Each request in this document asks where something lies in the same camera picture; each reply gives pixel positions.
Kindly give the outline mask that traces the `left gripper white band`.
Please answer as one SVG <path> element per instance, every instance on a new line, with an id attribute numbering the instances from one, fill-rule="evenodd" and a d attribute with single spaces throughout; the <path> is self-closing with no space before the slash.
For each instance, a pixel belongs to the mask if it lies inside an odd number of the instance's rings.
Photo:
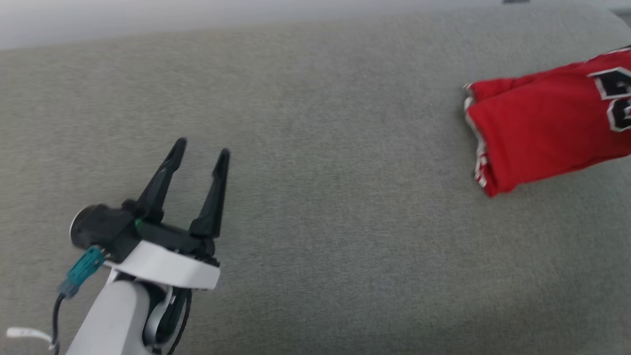
<path id="1" fill-rule="evenodd" d="M 180 168 L 187 139 L 177 139 L 142 194 L 135 202 L 135 215 L 159 223 L 173 174 Z M 119 273 L 153 283 L 201 290 L 217 286 L 220 270 L 200 260 L 199 240 L 218 238 L 221 229 L 230 151 L 223 149 L 212 171 L 212 184 L 198 218 L 191 222 L 189 237 L 161 224 L 113 219 L 103 223 L 105 250 L 112 254 L 108 265 Z"/>

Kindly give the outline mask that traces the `red basketball jersey white sleeves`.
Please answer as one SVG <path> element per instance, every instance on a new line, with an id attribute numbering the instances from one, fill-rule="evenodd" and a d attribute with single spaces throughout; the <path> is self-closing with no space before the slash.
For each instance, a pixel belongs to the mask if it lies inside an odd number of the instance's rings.
<path id="1" fill-rule="evenodd" d="M 475 181 L 489 197 L 631 155 L 631 45 L 464 89 Z"/>

